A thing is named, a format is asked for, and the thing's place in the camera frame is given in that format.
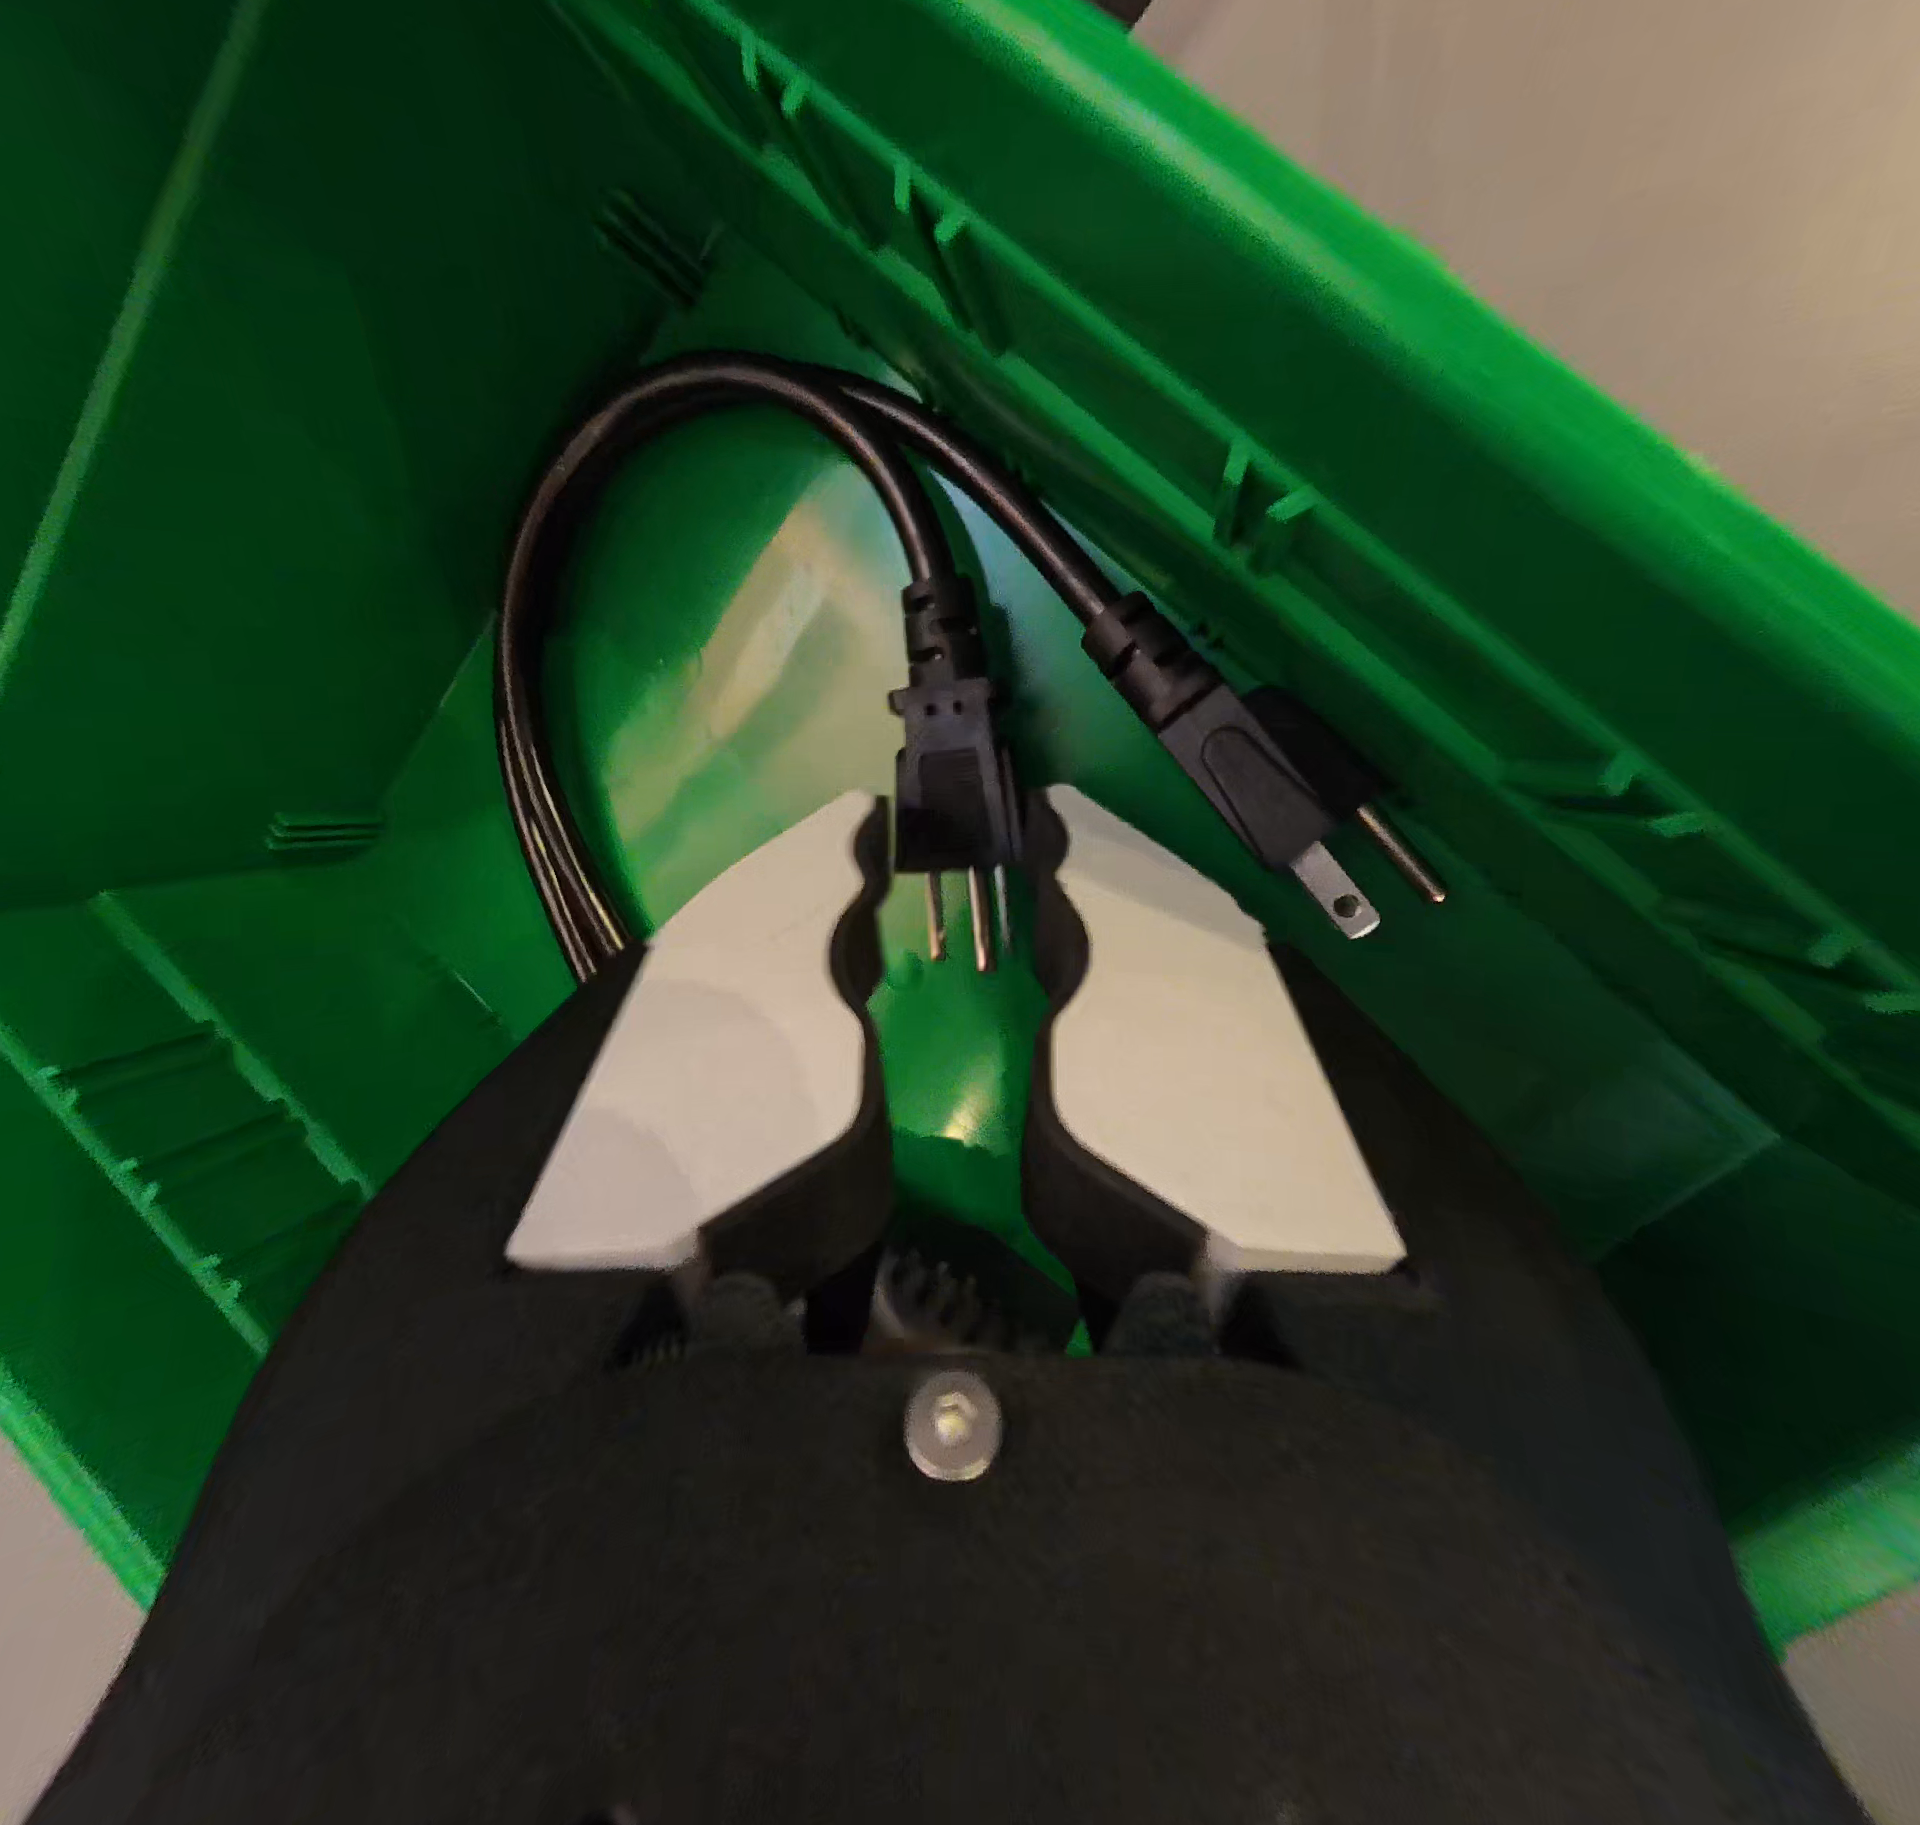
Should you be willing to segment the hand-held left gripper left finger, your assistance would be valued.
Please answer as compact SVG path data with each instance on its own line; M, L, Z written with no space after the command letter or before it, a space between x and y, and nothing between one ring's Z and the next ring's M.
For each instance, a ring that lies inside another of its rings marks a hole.
M675 912L618 999L508 1237L536 1276L757 1276L815 1350L866 1341L896 1212L871 998L887 800L851 790Z

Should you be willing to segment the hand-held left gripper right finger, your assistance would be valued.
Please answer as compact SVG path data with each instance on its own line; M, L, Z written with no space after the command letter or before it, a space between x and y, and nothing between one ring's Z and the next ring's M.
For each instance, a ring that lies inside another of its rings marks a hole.
M1216 1350L1258 1297L1410 1299L1409 1247L1262 926L1071 785L1028 803L1044 1020L1023 1209L1095 1350Z

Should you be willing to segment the green plastic bin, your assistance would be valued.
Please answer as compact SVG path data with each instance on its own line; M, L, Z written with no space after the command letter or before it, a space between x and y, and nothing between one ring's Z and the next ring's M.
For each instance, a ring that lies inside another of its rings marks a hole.
M155 1601L300 1293L571 993L540 468L900 379L1451 887L1345 947L982 520L1030 781L1247 895L1597 1262L1778 1644L1916 1585L1916 629L1088 0L5 0L5 1435Z

